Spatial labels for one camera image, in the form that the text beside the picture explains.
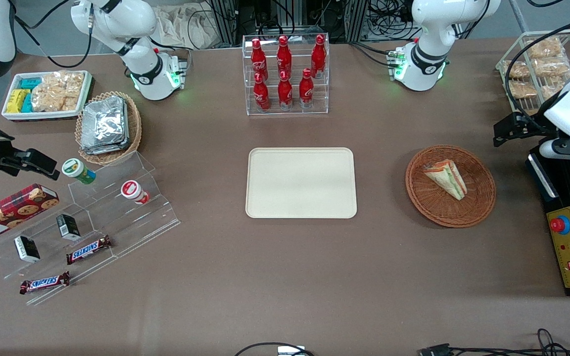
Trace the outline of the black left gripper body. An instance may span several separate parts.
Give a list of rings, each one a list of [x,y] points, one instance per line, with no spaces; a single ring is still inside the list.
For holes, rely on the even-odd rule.
[[[523,116],[525,120],[525,133],[523,139],[534,136],[543,136],[545,140],[557,139],[559,129],[544,115]]]

